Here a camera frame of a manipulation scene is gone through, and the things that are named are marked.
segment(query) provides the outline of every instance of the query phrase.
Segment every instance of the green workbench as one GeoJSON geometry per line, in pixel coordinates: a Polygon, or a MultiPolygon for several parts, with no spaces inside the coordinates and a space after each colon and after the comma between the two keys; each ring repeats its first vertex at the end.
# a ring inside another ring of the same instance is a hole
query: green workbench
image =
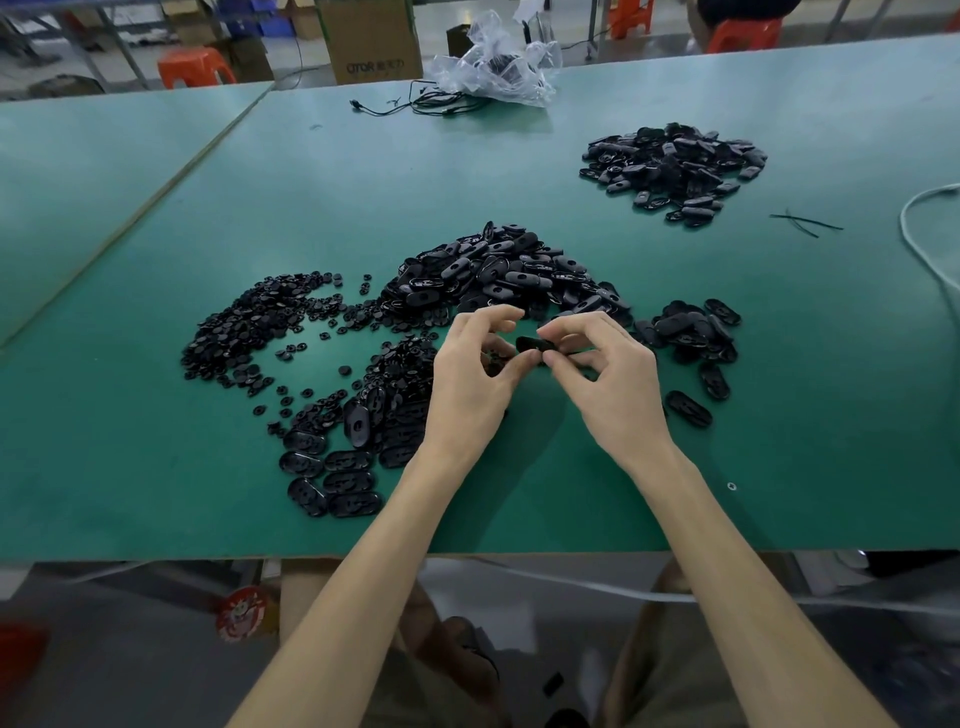
{"type": "Polygon", "coordinates": [[[0,342],[268,85],[0,105],[0,342]]]}
{"type": "MultiPolygon", "coordinates": [[[[550,109],[436,119],[348,105],[383,108],[406,83],[268,95],[3,355],[0,559],[345,553],[370,520],[311,520],[289,501],[271,417],[251,414],[255,403],[275,414],[277,397],[184,381],[180,350],[264,276],[341,272],[357,301],[361,274],[375,291],[404,257],[489,219],[575,254],[638,317],[708,297],[743,314],[733,395],[711,406],[714,426],[669,422],[754,546],[960,546],[958,330],[896,224],[915,192],[960,178],[958,61],[960,38],[938,36],[606,64],[562,72],[550,109]],[[696,231],[577,175],[588,140],[674,120],[770,155],[696,231]],[[785,207],[845,230],[807,237],[768,217],[785,207]]],[[[949,199],[912,212],[917,238],[954,274],[958,222],[949,199]]],[[[70,221],[56,231],[66,250],[70,221]]],[[[288,334],[309,345],[291,364],[269,347],[255,360],[319,396],[343,386],[339,365],[362,371],[387,338],[322,342],[322,330],[288,334]]],[[[707,401],[694,369],[662,357],[660,375],[664,391],[707,401]]],[[[344,444],[336,433],[333,447],[344,444]]],[[[378,469],[379,491],[398,475],[378,469]]],[[[546,370],[521,384],[432,545],[663,548],[546,370]]]]}

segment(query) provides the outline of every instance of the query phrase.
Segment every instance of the left hand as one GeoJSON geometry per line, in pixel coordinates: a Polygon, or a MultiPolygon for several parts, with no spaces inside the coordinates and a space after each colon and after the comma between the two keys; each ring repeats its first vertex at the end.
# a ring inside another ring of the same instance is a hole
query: left hand
{"type": "Polygon", "coordinates": [[[511,305],[460,313],[433,362],[433,395],[423,444],[452,456],[467,474],[496,434],[520,380],[540,363],[540,352],[521,354],[496,335],[513,331],[523,311],[511,305]],[[484,369],[494,353],[509,361],[496,376],[484,369]]]}

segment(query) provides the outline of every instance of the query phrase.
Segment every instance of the red stool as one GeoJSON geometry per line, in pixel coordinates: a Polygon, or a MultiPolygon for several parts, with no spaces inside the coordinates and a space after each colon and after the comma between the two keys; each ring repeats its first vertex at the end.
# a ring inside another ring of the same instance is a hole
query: red stool
{"type": "Polygon", "coordinates": [[[638,25],[643,26],[645,35],[650,35],[650,22],[654,16],[654,0],[647,0],[647,4],[640,6],[640,0],[617,0],[615,8],[610,8],[607,16],[607,25],[610,26],[610,37],[614,40],[623,40],[627,32],[638,25]]]}
{"type": "Polygon", "coordinates": [[[156,69],[167,88],[173,88],[176,81],[183,81],[190,88],[219,85],[221,80],[224,84],[237,83],[224,57],[213,48],[180,48],[170,51],[156,62],[156,69]]]}
{"type": "Polygon", "coordinates": [[[766,51],[777,47],[783,18],[774,20],[724,20],[713,31],[708,53],[766,51]]]}

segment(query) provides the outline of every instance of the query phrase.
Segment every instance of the plastic bag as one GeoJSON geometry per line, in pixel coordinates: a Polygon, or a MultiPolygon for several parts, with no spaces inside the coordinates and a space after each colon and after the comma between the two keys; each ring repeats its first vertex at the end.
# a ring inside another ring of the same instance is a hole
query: plastic bag
{"type": "Polygon", "coordinates": [[[470,26],[473,47],[461,59],[437,56],[424,68],[426,78],[447,93],[462,91],[512,104],[545,107],[556,89],[547,80],[563,65],[560,44],[523,47],[503,28],[500,16],[486,11],[470,26]]]}

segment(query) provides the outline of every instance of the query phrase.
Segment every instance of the metal table leg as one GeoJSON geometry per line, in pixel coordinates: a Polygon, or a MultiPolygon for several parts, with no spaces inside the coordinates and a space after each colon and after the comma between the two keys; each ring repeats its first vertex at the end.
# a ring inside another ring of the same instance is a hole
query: metal table leg
{"type": "Polygon", "coordinates": [[[77,55],[83,59],[86,67],[90,69],[90,73],[93,74],[93,78],[97,80],[98,84],[100,84],[101,88],[104,90],[104,93],[110,93],[110,84],[107,82],[107,79],[104,78],[104,74],[100,72],[100,69],[97,68],[97,64],[93,62],[90,54],[86,52],[86,49],[84,49],[80,41],[77,40],[77,34],[73,32],[70,24],[67,23],[63,16],[59,13],[55,15],[55,17],[60,25],[60,32],[63,33],[63,37],[65,37],[67,42],[70,43],[70,46],[77,52],[77,55]]]}
{"type": "Polygon", "coordinates": [[[850,0],[840,0],[840,5],[837,6],[837,12],[833,15],[833,19],[827,26],[827,35],[824,36],[824,43],[829,43],[833,40],[833,34],[836,33],[837,28],[840,27],[840,21],[843,20],[843,16],[847,14],[847,8],[849,6],[850,0]]]}
{"type": "Polygon", "coordinates": [[[97,15],[100,16],[100,22],[102,22],[104,27],[107,28],[107,32],[110,33],[110,37],[113,38],[114,42],[117,44],[117,47],[120,48],[120,53],[122,53],[123,57],[127,60],[127,64],[133,69],[133,75],[136,76],[136,79],[140,82],[140,85],[142,85],[144,89],[149,89],[150,87],[147,86],[147,79],[144,77],[143,71],[140,70],[140,66],[138,66],[136,61],[133,59],[133,54],[130,52],[130,46],[127,45],[127,41],[120,37],[120,32],[116,29],[116,26],[113,25],[113,22],[109,19],[103,8],[97,8],[97,15]]]}
{"type": "Polygon", "coordinates": [[[880,7],[876,9],[876,15],[874,15],[874,19],[870,21],[870,27],[867,29],[867,40],[870,40],[879,29],[880,23],[883,22],[883,17],[887,14],[887,11],[890,10],[893,2],[894,0],[883,0],[883,2],[880,3],[880,7]]]}
{"type": "Polygon", "coordinates": [[[587,61],[592,61],[593,56],[590,54],[596,52],[597,47],[593,42],[593,35],[597,27],[597,0],[590,0],[590,23],[587,28],[587,61]]]}

